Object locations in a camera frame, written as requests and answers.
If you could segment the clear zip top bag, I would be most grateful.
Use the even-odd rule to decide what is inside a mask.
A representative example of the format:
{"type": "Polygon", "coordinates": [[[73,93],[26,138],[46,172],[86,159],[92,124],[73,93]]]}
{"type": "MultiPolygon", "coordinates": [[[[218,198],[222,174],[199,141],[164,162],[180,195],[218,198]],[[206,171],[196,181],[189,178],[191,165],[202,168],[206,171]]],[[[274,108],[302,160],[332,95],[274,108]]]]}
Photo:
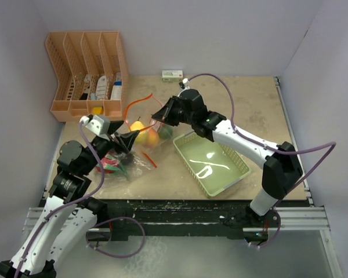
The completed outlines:
{"type": "MultiPolygon", "coordinates": [[[[157,99],[153,94],[149,94],[146,97],[132,101],[127,105],[124,111],[123,120],[125,121],[125,124],[120,128],[120,131],[124,133],[130,131],[130,125],[135,122],[137,118],[140,118],[140,121],[146,126],[145,130],[149,131],[150,129],[154,129],[158,132],[159,127],[165,124],[153,120],[151,116],[163,106],[163,102],[157,99]]],[[[104,176],[103,188],[128,184],[147,174],[149,171],[156,169],[157,162],[155,161],[154,156],[160,154],[162,145],[168,140],[160,139],[159,144],[154,148],[147,147],[146,143],[134,143],[132,150],[130,151],[130,153],[134,155],[134,162],[129,165],[124,165],[129,174],[129,179],[127,180],[126,178],[104,176]]],[[[119,160],[126,155],[123,153],[118,154],[116,151],[110,151],[109,154],[114,155],[119,160]]],[[[95,178],[100,178],[101,170],[103,170],[103,167],[96,166],[92,171],[93,176],[95,178]]]]}

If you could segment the pink dragon fruit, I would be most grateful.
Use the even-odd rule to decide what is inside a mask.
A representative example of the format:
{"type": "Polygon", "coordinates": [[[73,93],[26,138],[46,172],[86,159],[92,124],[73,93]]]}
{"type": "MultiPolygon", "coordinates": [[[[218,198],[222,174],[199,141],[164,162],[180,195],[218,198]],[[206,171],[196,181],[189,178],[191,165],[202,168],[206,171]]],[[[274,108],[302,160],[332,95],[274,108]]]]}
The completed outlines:
{"type": "Polygon", "coordinates": [[[129,174],[124,164],[114,155],[107,154],[101,159],[103,170],[106,177],[120,177],[129,179],[129,174]]]}

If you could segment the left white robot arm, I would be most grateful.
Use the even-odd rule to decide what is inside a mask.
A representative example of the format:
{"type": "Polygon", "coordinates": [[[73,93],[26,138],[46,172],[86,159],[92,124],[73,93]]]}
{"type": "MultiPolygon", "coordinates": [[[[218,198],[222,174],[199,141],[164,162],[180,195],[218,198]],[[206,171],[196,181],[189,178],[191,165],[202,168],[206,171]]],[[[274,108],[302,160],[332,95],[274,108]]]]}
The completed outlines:
{"type": "Polygon", "coordinates": [[[42,213],[20,250],[0,262],[2,277],[56,277],[61,261],[80,238],[93,226],[106,224],[107,205],[86,193],[88,175],[103,166],[110,151],[131,151],[139,131],[120,134],[123,124],[92,115],[80,119],[79,129],[87,128],[95,137],[85,145],[71,140],[60,147],[57,174],[42,213]]]}

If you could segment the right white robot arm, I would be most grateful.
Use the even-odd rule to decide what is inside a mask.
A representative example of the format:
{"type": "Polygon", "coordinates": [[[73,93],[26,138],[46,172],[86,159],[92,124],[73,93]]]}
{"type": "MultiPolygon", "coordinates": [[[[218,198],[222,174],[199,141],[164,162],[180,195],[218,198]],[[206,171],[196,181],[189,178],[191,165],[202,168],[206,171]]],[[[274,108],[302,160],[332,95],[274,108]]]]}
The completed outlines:
{"type": "Polygon", "coordinates": [[[293,190],[303,175],[292,144],[267,141],[233,126],[224,115],[210,111],[195,89],[170,97],[151,117],[169,126],[185,123],[198,136],[237,151],[262,169],[262,188],[246,212],[246,220],[252,226],[261,226],[267,220],[267,212],[293,190]]]}

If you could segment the yellow lemon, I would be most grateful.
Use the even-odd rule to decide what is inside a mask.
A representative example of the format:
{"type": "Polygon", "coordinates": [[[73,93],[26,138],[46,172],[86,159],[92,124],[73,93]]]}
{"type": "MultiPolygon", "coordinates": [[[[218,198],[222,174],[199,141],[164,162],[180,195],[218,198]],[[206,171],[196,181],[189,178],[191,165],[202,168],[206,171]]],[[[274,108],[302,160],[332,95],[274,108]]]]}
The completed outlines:
{"type": "Polygon", "coordinates": [[[145,144],[148,137],[148,131],[140,131],[135,139],[135,144],[145,144]]]}

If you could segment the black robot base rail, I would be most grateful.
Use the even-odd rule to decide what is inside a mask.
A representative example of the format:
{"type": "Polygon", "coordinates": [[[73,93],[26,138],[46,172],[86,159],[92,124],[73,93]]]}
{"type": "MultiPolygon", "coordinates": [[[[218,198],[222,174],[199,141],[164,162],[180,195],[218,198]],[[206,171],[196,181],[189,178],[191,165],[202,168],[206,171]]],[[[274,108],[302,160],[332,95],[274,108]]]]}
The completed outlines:
{"type": "Polygon", "coordinates": [[[111,241],[130,236],[200,236],[268,241],[268,230],[280,228],[280,215],[270,209],[259,216],[245,201],[236,200],[97,200],[81,202],[69,215],[84,222],[82,211],[89,209],[100,233],[111,241]]]}

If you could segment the peach fruit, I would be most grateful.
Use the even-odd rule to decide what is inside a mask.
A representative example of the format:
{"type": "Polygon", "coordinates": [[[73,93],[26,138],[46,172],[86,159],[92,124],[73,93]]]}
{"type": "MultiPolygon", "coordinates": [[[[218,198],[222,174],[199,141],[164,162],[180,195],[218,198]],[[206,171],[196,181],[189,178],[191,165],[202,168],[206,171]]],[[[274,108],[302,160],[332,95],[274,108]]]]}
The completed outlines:
{"type": "Polygon", "coordinates": [[[146,137],[146,146],[149,148],[154,148],[159,144],[159,142],[160,137],[158,135],[158,132],[154,129],[150,129],[146,137]]]}

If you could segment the yellow potato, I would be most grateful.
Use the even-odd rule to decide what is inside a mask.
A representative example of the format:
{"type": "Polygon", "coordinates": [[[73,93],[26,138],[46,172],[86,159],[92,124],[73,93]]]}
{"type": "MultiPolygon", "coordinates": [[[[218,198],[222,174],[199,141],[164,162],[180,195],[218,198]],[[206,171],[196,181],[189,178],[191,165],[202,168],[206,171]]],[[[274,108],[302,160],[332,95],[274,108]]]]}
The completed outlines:
{"type": "Polygon", "coordinates": [[[145,128],[146,126],[143,124],[143,122],[140,121],[140,118],[137,118],[137,120],[130,125],[129,130],[140,131],[141,133],[144,133],[145,128]]]}

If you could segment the green avocado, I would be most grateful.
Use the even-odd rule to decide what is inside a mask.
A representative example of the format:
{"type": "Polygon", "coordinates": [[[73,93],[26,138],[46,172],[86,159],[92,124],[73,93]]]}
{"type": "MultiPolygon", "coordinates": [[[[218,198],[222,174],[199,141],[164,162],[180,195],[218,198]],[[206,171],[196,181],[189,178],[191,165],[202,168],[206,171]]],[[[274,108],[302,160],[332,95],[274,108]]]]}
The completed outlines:
{"type": "Polygon", "coordinates": [[[168,125],[161,125],[158,129],[159,138],[162,140],[168,140],[173,136],[173,128],[168,125]]]}

